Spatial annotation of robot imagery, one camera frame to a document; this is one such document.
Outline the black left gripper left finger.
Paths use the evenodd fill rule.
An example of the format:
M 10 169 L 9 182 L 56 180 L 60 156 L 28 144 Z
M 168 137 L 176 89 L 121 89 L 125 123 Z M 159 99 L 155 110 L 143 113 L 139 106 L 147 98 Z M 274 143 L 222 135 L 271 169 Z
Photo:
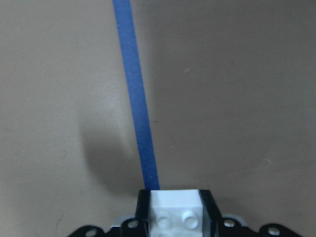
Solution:
M 150 190 L 140 190 L 135 216 L 112 226 L 106 232 L 93 225 L 85 225 L 69 234 L 69 237 L 148 237 L 150 219 Z

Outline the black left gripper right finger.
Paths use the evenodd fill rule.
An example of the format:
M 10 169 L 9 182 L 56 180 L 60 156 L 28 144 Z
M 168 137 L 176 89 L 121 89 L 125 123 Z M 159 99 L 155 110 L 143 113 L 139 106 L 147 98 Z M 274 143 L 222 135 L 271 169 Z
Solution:
M 243 225 L 235 217 L 224 217 L 213 198 L 211 191 L 199 190 L 203 205 L 204 237 L 299 237 L 300 235 L 286 226 L 270 223 L 254 231 Z

